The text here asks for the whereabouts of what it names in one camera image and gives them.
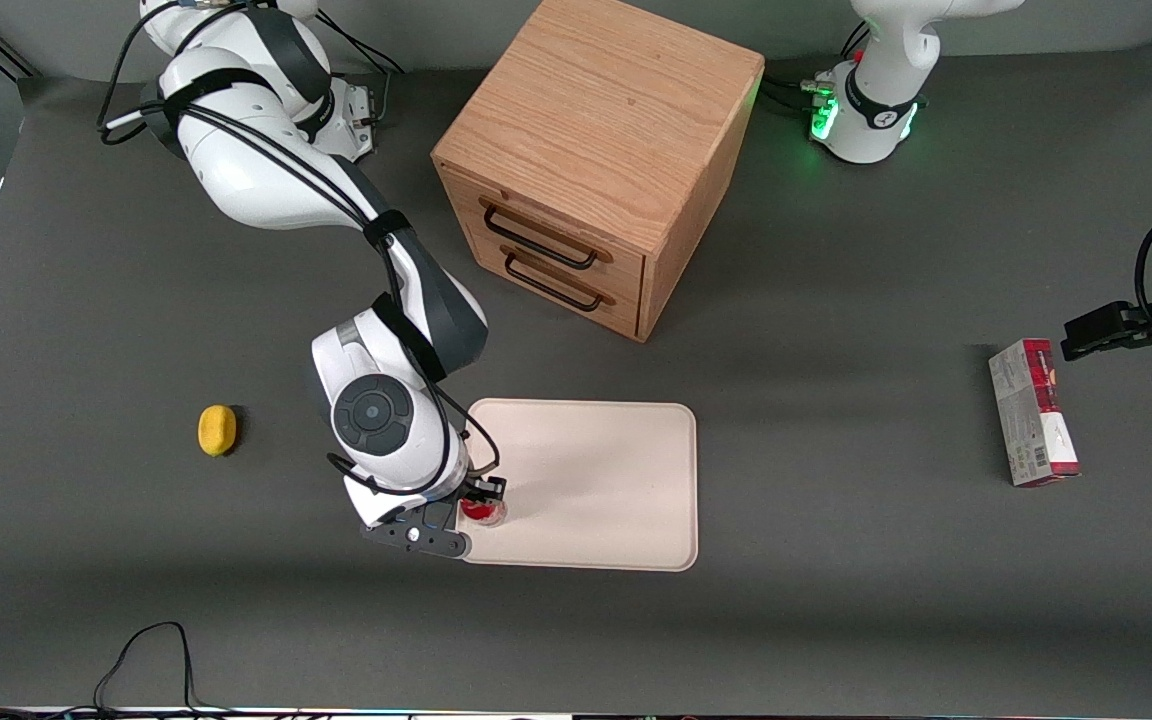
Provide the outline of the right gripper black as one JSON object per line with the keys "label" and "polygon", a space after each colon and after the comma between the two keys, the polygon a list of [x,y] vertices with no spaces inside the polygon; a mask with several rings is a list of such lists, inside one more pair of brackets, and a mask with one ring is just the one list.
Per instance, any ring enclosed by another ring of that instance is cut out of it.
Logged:
{"label": "right gripper black", "polygon": [[461,483],[458,495],[439,498],[433,502],[420,505],[416,509],[404,511],[408,523],[456,523],[460,506],[462,509],[477,503],[500,503],[505,501],[507,479],[500,477],[480,477],[477,488],[473,483]]}

